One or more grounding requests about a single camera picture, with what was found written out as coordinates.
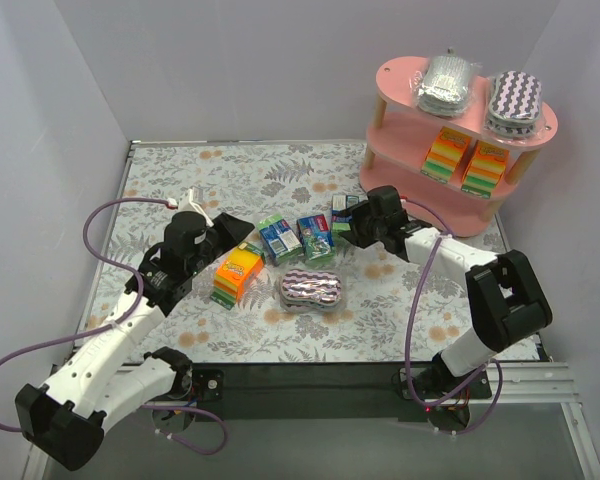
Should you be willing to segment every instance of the tabletop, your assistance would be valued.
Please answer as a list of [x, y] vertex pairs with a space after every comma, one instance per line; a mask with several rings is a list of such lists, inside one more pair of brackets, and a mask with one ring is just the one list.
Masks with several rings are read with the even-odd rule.
[[[297, 218], [330, 217], [334, 194], [364, 195], [358, 183], [364, 142], [232, 143], [182, 146], [142, 145], [133, 154], [124, 196], [179, 198], [191, 186], [203, 190], [211, 218], [227, 212], [257, 223], [279, 212], [292, 225]], [[142, 253], [161, 241], [171, 212], [157, 205], [124, 204], [118, 209], [106, 253], [137, 266]], [[257, 232], [248, 241], [261, 245]], [[504, 251], [494, 220], [463, 242]], [[228, 311], [210, 299], [221, 259], [193, 281], [193, 291], [136, 348], [129, 363], [162, 346], [176, 348], [193, 362], [382, 362], [404, 359], [404, 335], [420, 267], [384, 251], [340, 248], [335, 268], [342, 276], [346, 306], [336, 313], [291, 314], [274, 298], [276, 279], [289, 265], [267, 265], [239, 304]], [[105, 265], [82, 328], [106, 318], [129, 274]], [[430, 360], [470, 326], [466, 293], [446, 278], [431, 275], [420, 301], [412, 359]], [[531, 339], [498, 358], [537, 360]]]

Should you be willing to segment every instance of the shelf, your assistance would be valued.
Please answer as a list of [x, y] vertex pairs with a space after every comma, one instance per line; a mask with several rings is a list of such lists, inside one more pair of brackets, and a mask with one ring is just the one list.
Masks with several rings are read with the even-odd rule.
[[463, 192], [462, 175], [469, 162], [469, 156], [456, 167], [448, 183], [443, 184], [420, 173], [420, 167], [429, 148], [440, 131], [440, 124], [431, 122], [410, 112], [390, 112], [384, 117], [381, 128], [369, 126], [367, 128], [367, 145], [373, 152], [395, 165], [411, 170], [427, 182], [440, 185], [447, 189], [455, 190], [463, 196], [480, 202], [492, 202], [506, 198], [516, 189], [516, 185], [509, 185], [504, 178], [500, 180], [491, 198], [480, 198], [470, 193]]
[[[472, 237], [483, 232], [493, 215], [485, 215], [492, 202], [476, 202], [476, 197], [458, 195], [455, 190], [430, 178], [377, 157], [373, 168], [360, 168], [360, 185], [365, 192], [384, 185], [393, 185], [400, 195], [427, 205], [438, 213], [460, 237]], [[409, 215], [443, 229], [426, 210], [407, 205]]]
[[545, 118], [547, 130], [542, 139], [530, 138], [524, 141], [506, 142], [482, 133], [482, 124], [485, 117], [486, 96], [489, 80], [484, 77], [476, 77], [474, 81], [474, 98], [465, 112], [458, 118], [446, 119], [430, 115], [419, 110], [413, 102], [413, 95], [409, 82], [414, 78], [416, 72], [423, 72], [427, 65], [424, 57], [399, 57], [389, 60], [382, 65], [376, 74], [378, 93], [388, 103], [408, 108], [421, 119], [438, 125], [447, 126], [460, 132], [479, 138], [492, 144], [500, 144], [503, 148], [511, 151], [523, 152], [536, 150], [549, 142], [558, 131], [558, 119], [555, 113], [546, 103], [542, 104], [542, 113]]

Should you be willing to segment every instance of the gray wall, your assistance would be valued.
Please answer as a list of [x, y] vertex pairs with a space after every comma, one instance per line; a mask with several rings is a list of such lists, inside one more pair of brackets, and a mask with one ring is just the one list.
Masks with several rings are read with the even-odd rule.
[[217, 140], [362, 138], [383, 62], [521, 68], [558, 0], [56, 4], [128, 138]]
[[[95, 268], [82, 222], [114, 196], [126, 149], [53, 1], [0, 1], [0, 357], [75, 331]], [[60, 353], [0, 369], [1, 421], [17, 423], [16, 392]], [[28, 448], [0, 432], [0, 479], [20, 478]]]
[[600, 2], [562, 0], [527, 65], [560, 129], [503, 209], [553, 307], [543, 339], [567, 360], [600, 455]]

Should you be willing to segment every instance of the purple cable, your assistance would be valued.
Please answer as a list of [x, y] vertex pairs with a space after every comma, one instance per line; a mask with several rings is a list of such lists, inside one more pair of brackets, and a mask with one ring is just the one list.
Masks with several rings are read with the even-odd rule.
[[[443, 232], [443, 233], [448, 233], [448, 234], [453, 235], [449, 225], [440, 217], [440, 215], [438, 215], [436, 212], [432, 211], [429, 207], [427, 207], [426, 205], [423, 205], [419, 202], [415, 202], [413, 200], [408, 200], [406, 197], [400, 197], [400, 198], [402, 200], [404, 200], [406, 203], [414, 204], [420, 208], [423, 208], [427, 212], [429, 212], [444, 226], [446, 232]], [[435, 259], [436, 253], [438, 252], [438, 249], [440, 248], [440, 244], [442, 243], [442, 240], [443, 240], [442, 237], [438, 237], [436, 239], [436, 242], [434, 243], [433, 248], [431, 249], [431, 253], [429, 254], [429, 258], [427, 259], [427, 263], [424, 265], [424, 267], [422, 269], [422, 275], [420, 275], [420, 279], [418, 280], [418, 285], [416, 286], [416, 291], [413, 296], [413, 301], [411, 303], [411, 310], [409, 311], [409, 320], [407, 322], [407, 333], [405, 335], [405, 342], [404, 342], [404, 368], [405, 368], [405, 377], [407, 380], [407, 390], [409, 391], [409, 395], [411, 396], [411, 398], [416, 403], [418, 403], [419, 405], [421, 405], [423, 407], [437, 407], [437, 406], [443, 404], [445, 401], [449, 400], [454, 395], [456, 395], [458, 392], [460, 392], [462, 389], [467, 387], [486, 368], [486, 365], [484, 365], [481, 368], [477, 368], [475, 371], [473, 371], [471, 373], [471, 375], [469, 375], [463, 382], [461, 382], [460, 385], [458, 385], [456, 388], [454, 388], [449, 393], [444, 395], [442, 398], [439, 398], [438, 400], [434, 400], [432, 402], [425, 402], [420, 397], [418, 397], [418, 394], [413, 386], [413, 379], [411, 377], [411, 336], [413, 334], [413, 326], [415, 324], [416, 311], [418, 309], [418, 302], [420, 301], [420, 296], [422, 295], [422, 290], [424, 289], [424, 284], [427, 280], [427, 277], [429, 276], [431, 267], [433, 266], [433, 261]], [[502, 374], [502, 367], [500, 366], [500, 363], [495, 358], [493, 359], [493, 362], [495, 363], [496, 368], [498, 369], [498, 387], [496, 389], [495, 395], [493, 396], [493, 401], [491, 402], [491, 405], [489, 405], [489, 408], [487, 408], [487, 411], [484, 413], [484, 415], [482, 415], [482, 417], [480, 417], [480, 419], [477, 422], [475, 422], [473, 425], [466, 428], [465, 430], [456, 432], [456, 434], [458, 434], [458, 435], [473, 432], [478, 427], [480, 427], [480, 425], [482, 425], [487, 420], [489, 415], [491, 415], [491, 412], [493, 412], [494, 408], [496, 407], [496, 404], [498, 403], [498, 399], [500, 398], [500, 394], [502, 393], [502, 387], [503, 387], [503, 376], [502, 375], [503, 374]]]
[[[189, 442], [188, 440], [186, 440], [182, 437], [179, 437], [178, 435], [171, 434], [171, 440], [175, 440], [179, 444], [184, 445], [189, 450], [193, 450], [194, 452], [199, 453], [200, 455], [215, 455], [220, 450], [222, 450], [225, 447], [225, 445], [227, 444], [227, 442], [229, 441], [229, 429], [227, 428], [227, 424], [224, 423], [220, 417], [218, 417], [217, 415], [215, 415], [211, 412], [208, 412], [206, 410], [200, 410], [199, 408], [195, 408], [195, 407], [186, 407], [186, 406], [185, 407], [172, 407], [172, 406], [168, 406], [168, 405], [142, 405], [140, 408], [144, 408], [147, 410], [168, 410], [168, 411], [179, 410], [182, 412], [189, 412], [189, 413], [194, 413], [196, 415], [202, 415], [204, 417], [210, 418], [211, 420], [215, 421], [218, 425], [220, 425], [220, 428], [222, 428], [222, 442], [220, 442], [220, 445], [218, 445], [217, 447], [212, 448], [210, 450], [198, 447], [197, 445], [194, 445], [193, 443]], [[157, 430], [161, 434], [163, 434], [167, 437], [170, 435], [168, 432], [163, 432], [160, 429], [157, 429]]]
[[[84, 228], [82, 229], [82, 240], [84, 241], [84, 245], [87, 247], [87, 250], [89, 250], [89, 253], [91, 253], [91, 255], [93, 255], [97, 259], [103, 261], [104, 263], [108, 263], [109, 265], [113, 265], [113, 266], [122, 268], [124, 270], [127, 270], [127, 271], [133, 273], [133, 275], [136, 277], [136, 280], [138, 281], [138, 295], [136, 296], [136, 299], [133, 302], [133, 304], [131, 305], [131, 307], [129, 307], [129, 310], [124, 312], [122, 314], [122, 316], [116, 320], [117, 323], [122, 323], [127, 318], [129, 318], [129, 316], [133, 313], [133, 311], [136, 309], [136, 307], [140, 303], [140, 300], [142, 299], [142, 292], [144, 291], [144, 282], [142, 280], [142, 276], [135, 268], [130, 267], [128, 265], [124, 265], [119, 262], [116, 262], [114, 260], [110, 260], [107, 257], [101, 255], [99, 252], [97, 252], [89, 243], [88, 233], [89, 233], [89, 226], [91, 225], [91, 222], [102, 210], [104, 210], [105, 208], [111, 207], [113, 205], [117, 205], [120, 203], [128, 203], [128, 202], [158, 203], [158, 204], [162, 204], [165, 206], [169, 205], [169, 202], [167, 200], [161, 200], [161, 199], [136, 198], [136, 197], [119, 198], [117, 200], [112, 200], [110, 202], [107, 202], [104, 205], [101, 205], [100, 207], [98, 207], [96, 210], [94, 210], [93, 213], [91, 215], [89, 215], [89, 217], [87, 218], [86, 222], [84, 223]], [[9, 360], [13, 360], [14, 358], [19, 357], [20, 355], [24, 355], [25, 353], [31, 353], [31, 352], [35, 352], [36, 350], [42, 350], [43, 348], [54, 347], [54, 346], [60, 345], [62, 343], [74, 342], [74, 341], [80, 340], [82, 338], [91, 337], [93, 335], [98, 335], [99, 333], [105, 332], [112, 327], [113, 327], [113, 325], [109, 324], [109, 325], [105, 325], [103, 327], [98, 327], [96, 329], [89, 330], [87, 332], [77, 333], [74, 335], [69, 335], [66, 337], [57, 338], [55, 340], [49, 340], [47, 342], [37, 343], [37, 344], [31, 345], [29, 347], [21, 348], [20, 350], [11, 352], [9, 355], [1, 358], [0, 359], [0, 367], [2, 365], [4, 365], [5, 363], [7, 363]], [[5, 425], [2, 422], [0, 422], [0, 430], [3, 430], [5, 432], [13, 432], [13, 433], [19, 433], [22, 431], [18, 427], [11, 427], [9, 425]]]

